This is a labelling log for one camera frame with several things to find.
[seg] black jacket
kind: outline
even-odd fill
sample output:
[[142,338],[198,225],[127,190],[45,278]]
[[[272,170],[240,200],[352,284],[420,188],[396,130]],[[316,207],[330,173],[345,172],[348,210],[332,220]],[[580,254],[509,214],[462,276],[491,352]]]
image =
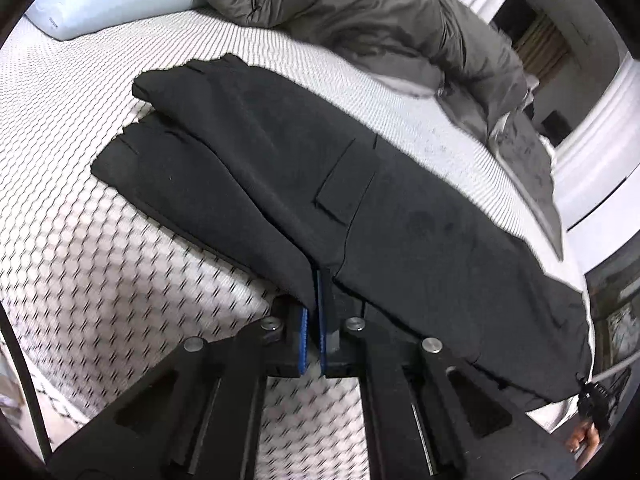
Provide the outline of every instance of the black jacket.
[[92,173],[178,234],[315,305],[312,267],[437,336],[531,409],[591,362],[578,292],[519,238],[338,108],[227,55],[141,74],[155,112]]

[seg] human hand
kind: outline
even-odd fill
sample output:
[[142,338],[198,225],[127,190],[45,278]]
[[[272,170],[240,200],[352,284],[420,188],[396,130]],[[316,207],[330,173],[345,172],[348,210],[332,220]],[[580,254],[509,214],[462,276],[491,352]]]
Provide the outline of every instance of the human hand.
[[575,453],[580,449],[583,442],[586,444],[586,447],[577,460],[578,469],[582,469],[585,464],[592,459],[600,445],[600,434],[594,423],[590,420],[584,420],[576,426],[571,437],[564,443],[564,446],[569,452]]

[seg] jacket pocket flap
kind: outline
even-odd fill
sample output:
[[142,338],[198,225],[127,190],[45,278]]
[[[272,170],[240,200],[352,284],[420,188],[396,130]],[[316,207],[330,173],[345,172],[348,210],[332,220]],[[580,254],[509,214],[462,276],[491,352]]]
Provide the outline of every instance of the jacket pocket flap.
[[373,150],[352,141],[322,184],[316,205],[341,224],[350,224],[377,166]]

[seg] black frame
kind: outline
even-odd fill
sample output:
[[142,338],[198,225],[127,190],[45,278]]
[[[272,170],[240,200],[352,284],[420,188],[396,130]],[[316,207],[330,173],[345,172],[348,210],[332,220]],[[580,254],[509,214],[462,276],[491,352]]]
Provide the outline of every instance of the black frame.
[[441,341],[403,332],[370,305],[352,316],[330,282],[320,288],[318,330],[308,332],[299,302],[278,296],[270,317],[234,337],[185,339],[63,442],[47,471],[57,480],[253,480],[268,377],[299,378],[311,335],[324,340],[326,377],[360,383],[371,480],[575,475],[562,443]]
[[[0,0],[0,47],[33,0]],[[637,16],[640,0],[596,0],[618,28],[630,52],[640,56]],[[636,465],[640,443],[640,390],[636,391],[622,419],[576,480],[628,478]],[[2,469],[12,478],[46,478],[42,462],[33,454],[0,415]]]

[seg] patterned mattress cover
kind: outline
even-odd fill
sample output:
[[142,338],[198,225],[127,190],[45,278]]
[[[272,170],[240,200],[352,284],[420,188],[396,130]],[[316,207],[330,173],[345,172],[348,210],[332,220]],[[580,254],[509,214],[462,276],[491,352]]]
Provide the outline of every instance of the patterned mattress cover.
[[[89,172],[148,111],[130,92],[137,74],[226,52],[356,117],[523,238],[547,274],[585,290],[567,242],[560,262],[508,176],[433,99],[398,94],[324,48],[208,10],[65,42],[23,18],[0,50],[0,300],[65,415],[79,424],[94,416],[185,336],[227,337],[268,312],[273,285],[159,227]],[[593,327],[590,336],[593,350]],[[573,410],[575,399],[530,415],[551,430]],[[366,478],[357,381],[321,378],[318,364],[299,381],[270,380],[257,476]]]

